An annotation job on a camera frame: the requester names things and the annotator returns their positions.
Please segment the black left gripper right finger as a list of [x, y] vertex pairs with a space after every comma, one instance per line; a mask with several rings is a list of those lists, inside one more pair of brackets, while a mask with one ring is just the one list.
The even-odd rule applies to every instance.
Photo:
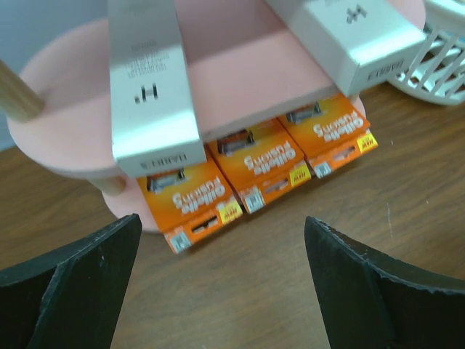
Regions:
[[331, 348], [463, 348], [464, 281], [308, 217], [304, 240]]

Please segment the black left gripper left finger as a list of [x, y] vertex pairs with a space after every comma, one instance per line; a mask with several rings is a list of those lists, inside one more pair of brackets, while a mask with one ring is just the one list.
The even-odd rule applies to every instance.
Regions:
[[127, 215], [1, 271], [2, 348], [109, 348], [140, 244]]

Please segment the orange Gillette razor box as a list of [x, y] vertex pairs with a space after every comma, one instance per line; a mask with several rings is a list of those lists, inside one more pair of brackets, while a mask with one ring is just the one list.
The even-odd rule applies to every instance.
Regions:
[[207, 144], [249, 214], [311, 180], [304, 153], [278, 119]]
[[278, 120], [318, 178], [378, 147], [365, 114], [342, 94], [303, 105], [280, 115]]
[[137, 178], [171, 250], [179, 254], [243, 215], [212, 157], [202, 164]]

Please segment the white Harry's razor box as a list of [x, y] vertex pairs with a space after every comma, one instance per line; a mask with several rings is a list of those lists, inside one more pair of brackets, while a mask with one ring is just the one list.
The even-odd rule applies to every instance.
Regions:
[[109, 1], [113, 158], [130, 177], [203, 163], [173, 1]]

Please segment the grey white razor box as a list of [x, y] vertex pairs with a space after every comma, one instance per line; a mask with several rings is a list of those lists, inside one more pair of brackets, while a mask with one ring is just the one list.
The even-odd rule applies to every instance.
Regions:
[[404, 72], [425, 33], [389, 1], [269, 1], [301, 45], [349, 97]]

